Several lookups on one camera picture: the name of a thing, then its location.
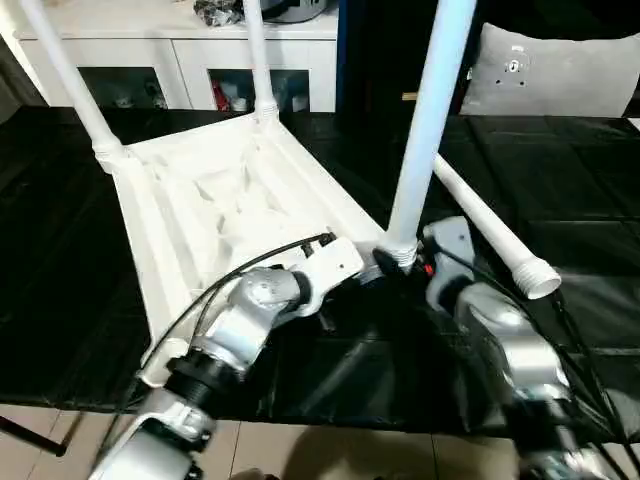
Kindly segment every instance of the black tablecloth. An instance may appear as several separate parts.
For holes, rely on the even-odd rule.
[[[125,143],[224,118],[107,113]],[[380,129],[329,114],[284,119],[383,226],[408,121]],[[623,119],[452,117],[441,153],[562,271],[568,309],[640,438],[640,134]],[[0,126],[0,158],[0,401],[110,411],[149,342],[111,179],[69,109],[19,111]],[[423,222],[458,213],[434,178]],[[478,235],[475,244],[508,282]],[[325,307],[335,331],[315,318],[276,331],[220,416],[448,433],[499,427],[473,375],[474,352],[450,323],[384,279],[346,290]],[[531,306],[575,353],[548,303]]]

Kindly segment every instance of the white pipe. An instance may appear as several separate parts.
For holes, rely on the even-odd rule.
[[[256,113],[258,120],[278,115],[278,104],[271,88],[271,76],[267,61],[267,43],[264,39],[262,10],[259,0],[243,0],[244,17],[249,36],[251,60],[253,61],[253,87],[256,91]]]
[[[381,242],[404,269],[415,261],[418,223],[475,6],[476,0],[438,2],[389,228]]]
[[[449,193],[509,267],[518,288],[530,299],[549,295],[560,286],[560,275],[536,257],[478,194],[437,155],[434,171]]]
[[[106,160],[111,155],[122,155],[120,140],[111,132],[80,72],[69,60],[41,0],[20,0],[20,3],[73,100],[73,106],[91,137],[96,158]]]

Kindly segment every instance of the cabinet glass door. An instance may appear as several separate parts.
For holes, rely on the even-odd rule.
[[[167,108],[153,67],[80,67],[100,107]]]
[[[208,72],[218,110],[253,111],[255,92],[251,70],[209,69]],[[281,112],[309,111],[307,70],[271,70],[271,86]]]

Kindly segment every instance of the white cabinet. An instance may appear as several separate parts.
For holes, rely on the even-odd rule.
[[[63,1],[49,8],[49,15],[101,106],[216,109],[214,86],[223,105],[252,106],[251,56],[242,23],[208,28],[194,14],[192,1],[170,0]],[[69,106],[30,26],[16,33],[47,102]],[[333,112],[337,6],[300,24],[267,23],[265,38],[281,109]]]
[[[49,105],[71,106],[40,41],[20,44]],[[162,99],[168,108],[191,108],[171,40],[65,39],[63,45],[101,106],[145,107]]]
[[[251,95],[251,57],[246,40],[175,40],[174,46],[193,108],[218,108],[216,84],[236,90],[232,97]],[[272,87],[280,109],[333,112],[336,55],[333,41],[268,40]],[[251,108],[252,98],[247,103]]]

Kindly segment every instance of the pipe end cap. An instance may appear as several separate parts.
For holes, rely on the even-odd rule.
[[[532,257],[516,268],[513,280],[529,300],[546,297],[562,283],[558,272],[538,257]]]

